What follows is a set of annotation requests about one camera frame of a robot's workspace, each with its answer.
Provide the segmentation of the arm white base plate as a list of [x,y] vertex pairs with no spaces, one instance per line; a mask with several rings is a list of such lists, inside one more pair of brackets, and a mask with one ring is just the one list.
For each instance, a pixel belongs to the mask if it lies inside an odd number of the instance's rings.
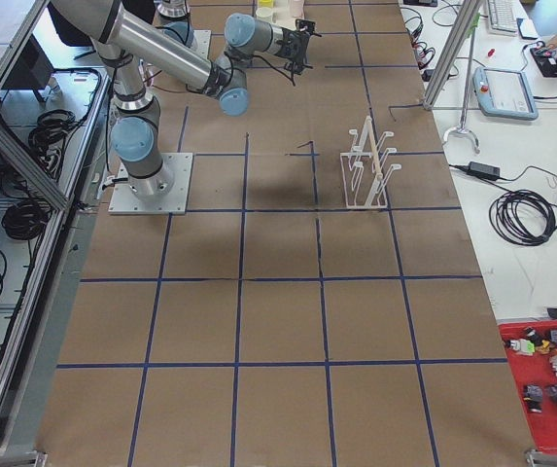
[[193,153],[161,153],[161,170],[151,178],[139,179],[128,174],[121,162],[109,203],[114,215],[184,215],[187,210]]

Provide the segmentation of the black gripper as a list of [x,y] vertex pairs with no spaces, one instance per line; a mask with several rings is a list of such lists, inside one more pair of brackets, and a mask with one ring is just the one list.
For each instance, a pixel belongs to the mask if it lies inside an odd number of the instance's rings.
[[280,39],[280,56],[287,60],[286,68],[311,68],[306,59],[310,38],[317,36],[316,22],[313,20],[296,20],[296,29],[282,28]]

